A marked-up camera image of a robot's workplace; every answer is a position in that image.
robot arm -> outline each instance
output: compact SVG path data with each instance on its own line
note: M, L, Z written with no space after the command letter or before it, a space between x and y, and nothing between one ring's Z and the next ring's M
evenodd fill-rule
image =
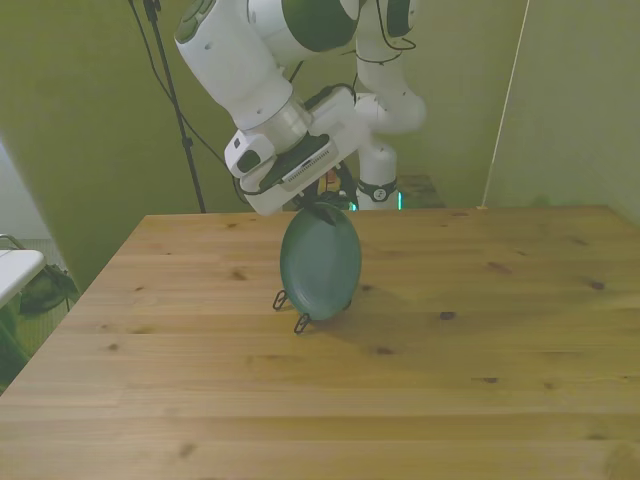
M394 3L415 0L368 3L375 8L380 2L387 11ZM349 89L327 88L305 105L281 73L282 66L346 45L360 32L364 4L195 0L183 16L176 33L178 49L238 127L225 149L225 161L258 213L279 210L368 142L370 119L359 112L361 106L356 108Z

black cable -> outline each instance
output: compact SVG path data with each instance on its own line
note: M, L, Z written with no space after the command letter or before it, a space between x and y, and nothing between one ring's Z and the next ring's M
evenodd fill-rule
M147 18L151 23L151 27L153 29L153 34L156 38L156 44L158 45L158 51L160 53L160 59L162 61L162 66L164 68L164 74L167 79L168 93L171 98L171 103L173 104L173 108L175 110L176 118L178 120L178 128L180 129L180 137L182 140L182 147L184 148L185 155L187 157L187 163L189 165L189 172L191 173L191 181L193 182L193 188L196 193L196 197L198 200L198 206L200 207L201 213L206 213L207 209L204 204L204 198L202 196L202 189L200 188L200 180L198 179L198 171L196 170L195 160L193 159L193 153L191 152L191 147L193 146L193 141L187 136L187 132L185 131L185 124L183 121L183 115L180 110L180 105L178 104L178 96L176 94L175 88L173 87L173 80L171 78L171 70L169 69L169 62L167 61L167 56L164 51L164 44L162 43L162 37L160 36L160 30L158 29L158 15L156 11L157 3L153 0L143 0L144 8L147 13ZM137 11L133 0L129 0L129 6L132 11L136 15L136 20L138 25L141 27L141 22L138 18Z
M391 42L389 42L389 40L387 39L387 34L385 33L385 30L384 30L384 20L382 20L382 8L380 8L380 0L376 0L376 7L378 8L378 20L380 21L380 31L382 32L382 38L384 39L384 43L387 44L387 47L391 48L392 50L397 50L399 52L415 49L417 45L413 43L411 40L407 40L406 38L402 38L402 41L408 43L410 45L409 47L399 48L391 45Z
M369 60L368 58L362 58L355 50L349 50L348 52L344 52L342 55L351 55L352 53L358 58L358 60L362 60L365 63L377 63L379 65L384 65L385 63L393 62L394 60L400 58L403 52L400 52L391 58L387 58L386 60Z
M289 83L293 83L293 81L296 79L296 76L298 75L298 72L302 68L303 64L304 64L304 60L301 61L300 63L298 63L298 66L296 67L296 69L293 71L293 73L289 77Z
M136 23L138 24L138 30L140 31L140 35L142 36L142 42L144 43L144 48L147 51L147 57L149 58L149 64L151 65L151 71L153 72L153 75L156 77L156 80L158 81L158 84L160 85L160 88L162 89L162 91L164 92L166 97L169 99L169 101L171 103L173 103L173 99L171 98L171 95L169 94L169 91L167 90L167 87L165 87L164 82L162 81L162 79L160 78L160 75L158 74L158 71L156 70L156 65L155 65L155 62L153 61L153 55L151 54L151 48L149 46L149 41L147 40L147 36L146 36L146 34L144 32L144 28L142 27L142 22L140 21L140 17L138 16L138 12L137 12L137 10L135 8L135 5L133 4L133 0L129 0L129 5L131 6L131 10L133 11L133 16L135 17ZM225 171L227 173L229 173L229 175L232 178L233 187L234 187L234 191L236 192L236 196L238 197L238 199L242 203L244 203L245 205L248 205L249 202L238 191L238 188L237 188L236 182L235 182L235 177L233 175L231 175L231 173L227 169L227 164L224 161L224 159L222 158L222 156L211 145L209 145L209 143L204 138L202 138L202 135L200 135L200 133L198 133L198 131L191 125L191 123L189 122L187 117L184 116L184 114L182 114L182 120L184 121L185 125L189 128L191 133L193 133L193 135L200 141L200 143L202 143L202 145L204 145L204 147L207 150L209 150L209 152L211 152L211 154L214 157L216 157L216 159L224 166Z
M329 85L329 87L327 88L331 88L332 90L335 90L338 87L344 87L347 90L349 90L351 92L351 95L353 96L353 103L354 104L358 103L358 94L356 93L355 88L349 85L348 83L336 83L335 85Z

wooden tabletop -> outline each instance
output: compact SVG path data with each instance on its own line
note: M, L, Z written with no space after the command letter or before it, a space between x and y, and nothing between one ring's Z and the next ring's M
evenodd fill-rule
M147 217L0 397L5 480L640 478L640 230L358 212L350 310L275 313L289 214Z

floor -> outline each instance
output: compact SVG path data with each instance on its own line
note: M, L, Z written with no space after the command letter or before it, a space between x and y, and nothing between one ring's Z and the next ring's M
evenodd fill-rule
M28 249L38 250L44 254L48 264L56 264L65 270L64 261L53 240L25 240L19 239ZM32 356L51 335L58 324L67 314L67 306L63 302L52 310L38 315L19 315L16 322L15 338L22 349ZM10 379L0 372L0 395L7 387Z

wood knot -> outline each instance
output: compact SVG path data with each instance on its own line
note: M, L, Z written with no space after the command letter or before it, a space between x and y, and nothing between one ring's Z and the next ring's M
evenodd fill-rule
M589 286L594 290L601 291L606 288L605 284L602 282L589 282Z
M181 458L187 458L196 451L198 446L194 443L185 443L180 447L179 455Z
M441 312L440 320L453 320L454 318L456 318L456 316L456 312Z
M239 282L243 282L247 279L247 276L240 270L234 270L233 272L231 272L231 276L234 280L238 280Z
M513 270L511 270L509 267L498 262L489 262L487 263L487 266L494 272L502 273L504 275L510 275L513 273Z
M389 347L376 347L376 355L395 355L396 352L390 349Z

